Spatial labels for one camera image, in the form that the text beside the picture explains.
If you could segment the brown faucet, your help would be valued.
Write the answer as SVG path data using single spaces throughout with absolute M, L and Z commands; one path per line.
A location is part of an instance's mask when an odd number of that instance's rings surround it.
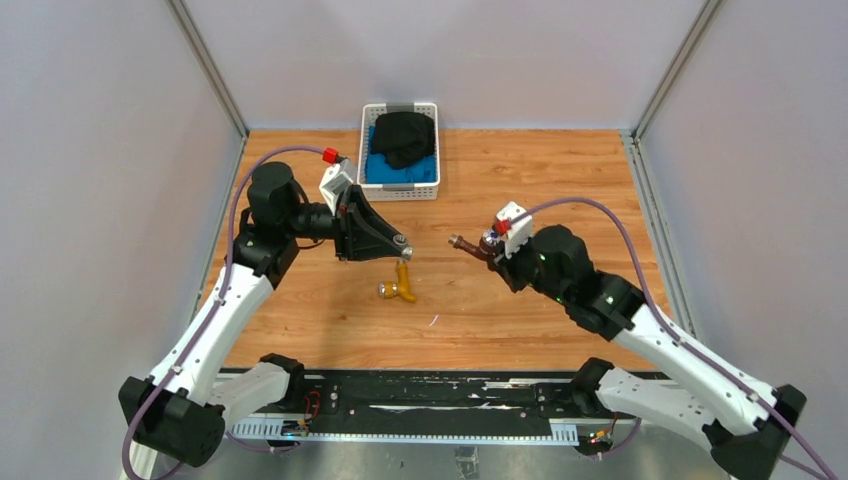
M 477 243 L 472 243 L 458 234 L 451 235 L 448 243 L 452 248 L 464 251 L 483 262 L 498 262 L 505 258 L 501 237 L 493 229 L 485 230 Z

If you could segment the silver pipe fitting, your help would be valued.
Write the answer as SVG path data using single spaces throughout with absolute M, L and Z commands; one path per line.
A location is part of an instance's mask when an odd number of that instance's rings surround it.
M 409 261 L 412 259 L 414 248 L 410 245 L 408 238 L 405 235 L 396 234 L 393 236 L 392 241 L 398 251 L 398 256 L 402 260 Z

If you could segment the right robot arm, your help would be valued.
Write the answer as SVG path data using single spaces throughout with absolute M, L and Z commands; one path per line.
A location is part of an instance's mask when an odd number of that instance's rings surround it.
M 736 479 L 771 477 L 805 407 L 800 390 L 772 386 L 708 349 L 647 291 L 597 269 L 585 242 L 564 226 L 489 231 L 479 245 L 512 291 L 531 288 L 550 298 L 580 328 L 648 360 L 679 386 L 641 387 L 624 369 L 592 358 L 571 390 L 580 414 L 630 414 L 702 447 Z

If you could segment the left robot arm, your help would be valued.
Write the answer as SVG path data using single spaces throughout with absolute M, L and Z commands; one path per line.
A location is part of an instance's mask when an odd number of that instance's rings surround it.
M 171 351 L 143 379 L 128 378 L 119 402 L 127 441 L 181 466 L 199 467 L 232 426 L 274 404 L 299 410 L 307 398 L 303 365 L 268 354 L 225 383 L 217 375 L 235 341 L 280 285 L 300 253 L 300 241 L 328 240 L 342 261 L 408 260 L 412 246 L 369 204 L 355 165 L 339 160 L 321 178 L 321 200 L 308 200 L 292 168 L 265 161 L 253 167 L 227 219 L 225 263 L 206 302 Z

